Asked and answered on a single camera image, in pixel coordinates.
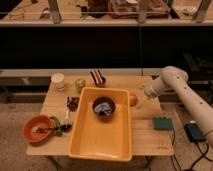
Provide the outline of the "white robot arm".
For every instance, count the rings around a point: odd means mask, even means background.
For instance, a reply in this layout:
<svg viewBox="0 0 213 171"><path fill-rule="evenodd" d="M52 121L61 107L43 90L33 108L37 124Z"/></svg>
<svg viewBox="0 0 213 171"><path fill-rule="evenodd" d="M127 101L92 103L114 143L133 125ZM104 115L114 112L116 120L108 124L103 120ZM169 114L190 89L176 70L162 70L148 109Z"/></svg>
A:
<svg viewBox="0 0 213 171"><path fill-rule="evenodd" d="M154 99L167 90L173 90L213 148L213 107L191 89L187 81L186 71L174 66L162 68L160 75L143 88L144 95L137 107L141 107L145 100Z"/></svg>

